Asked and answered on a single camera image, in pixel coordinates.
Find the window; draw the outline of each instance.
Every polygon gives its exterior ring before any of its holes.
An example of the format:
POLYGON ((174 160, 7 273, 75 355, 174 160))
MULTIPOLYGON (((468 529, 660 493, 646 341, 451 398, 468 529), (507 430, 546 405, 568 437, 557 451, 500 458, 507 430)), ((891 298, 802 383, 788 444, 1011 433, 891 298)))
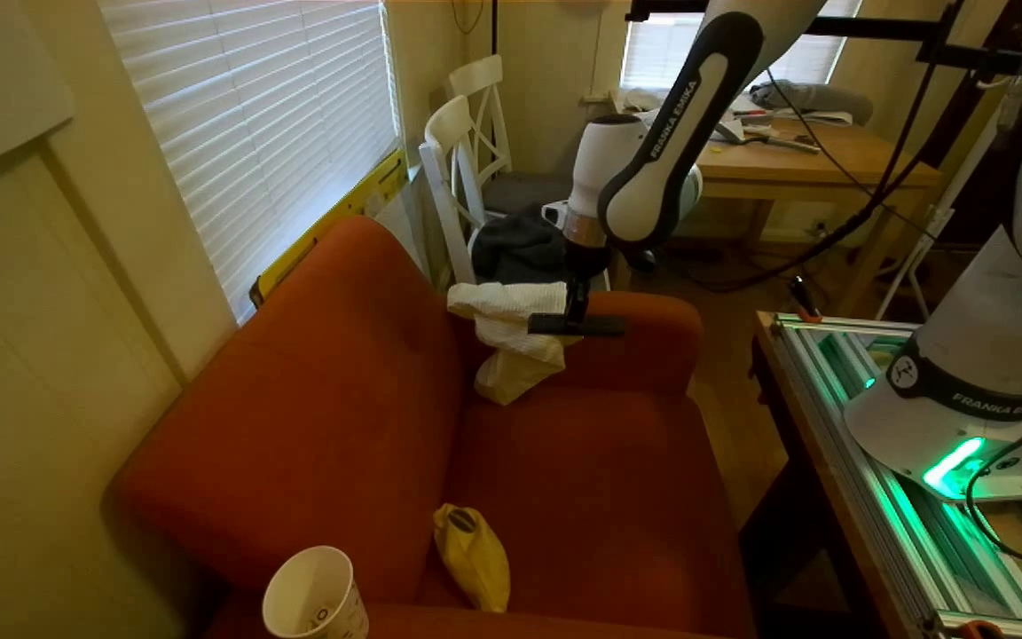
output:
POLYGON ((238 320, 397 142, 383 0, 99 0, 238 320))
MULTIPOLYGON (((827 0, 823 14, 855 14, 859 0, 827 0)), ((703 14, 649 14, 632 21, 625 39, 621 89, 667 92, 688 46, 699 32, 703 14)), ((841 39, 802 36, 781 60, 770 64, 774 78, 788 82, 830 82, 841 39)))

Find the white cloth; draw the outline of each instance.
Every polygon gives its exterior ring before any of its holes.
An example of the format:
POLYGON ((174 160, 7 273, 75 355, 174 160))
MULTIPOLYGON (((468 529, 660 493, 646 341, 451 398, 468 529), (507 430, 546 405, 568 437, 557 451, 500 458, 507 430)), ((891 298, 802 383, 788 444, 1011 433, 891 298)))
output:
POLYGON ((497 348, 476 369, 476 394, 511 405, 568 366, 564 341, 529 334, 532 312, 564 312, 568 284, 451 284, 447 309, 476 320, 476 337, 497 348))

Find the desk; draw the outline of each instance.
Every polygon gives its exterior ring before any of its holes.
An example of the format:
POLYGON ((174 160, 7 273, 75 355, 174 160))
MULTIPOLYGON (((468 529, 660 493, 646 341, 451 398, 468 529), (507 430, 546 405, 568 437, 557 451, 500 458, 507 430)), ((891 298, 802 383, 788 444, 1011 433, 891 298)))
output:
MULTIPOLYGON (((1022 635, 1022 564, 997 554, 958 504, 869 462, 841 426, 845 401, 877 376, 887 344, 905 344, 912 330, 759 312, 752 373, 788 465, 742 529, 756 611, 774 611, 798 564, 827 550, 852 604, 845 632, 830 635, 933 635, 965 618, 1022 635)), ((1018 540, 1022 504, 994 504, 987 522, 1018 540)))
MULTIPOLYGON (((798 121, 777 121, 781 135, 802 131, 798 121)), ((880 174, 891 163, 894 146, 866 128, 848 124, 813 124, 830 156, 848 167, 866 188, 877 188, 880 174)), ((837 202, 859 209, 866 192, 859 192, 823 153, 798 153, 788 146, 727 146, 710 142, 699 153, 703 195, 706 199, 756 199, 752 241, 767 224, 770 202, 806 199, 806 202, 837 202)), ((908 181, 887 199, 912 227, 923 227, 926 199, 933 199, 937 170, 919 163, 908 181)), ((873 284, 880 263, 898 249, 908 224, 894 217, 877 217, 866 245, 859 252, 855 273, 848 277, 837 305, 830 312, 852 316, 873 284)))

